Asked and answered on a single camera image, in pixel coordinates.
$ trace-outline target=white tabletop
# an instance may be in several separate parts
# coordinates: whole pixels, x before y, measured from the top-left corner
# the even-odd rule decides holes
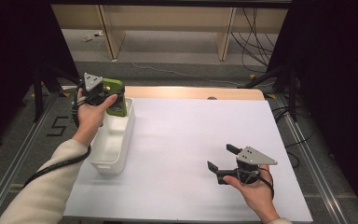
[[[312,222],[267,101],[134,98],[135,125],[124,171],[100,175],[85,161],[67,217],[124,221],[258,221],[240,193],[218,185],[207,161],[236,168],[226,144],[253,147],[270,166],[278,213]]]

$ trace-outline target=white container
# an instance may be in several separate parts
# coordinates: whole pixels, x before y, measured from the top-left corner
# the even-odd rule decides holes
[[[135,122],[131,98],[126,98],[126,106],[126,117],[104,114],[103,126],[91,142],[88,161],[101,174],[118,175],[124,169]]]

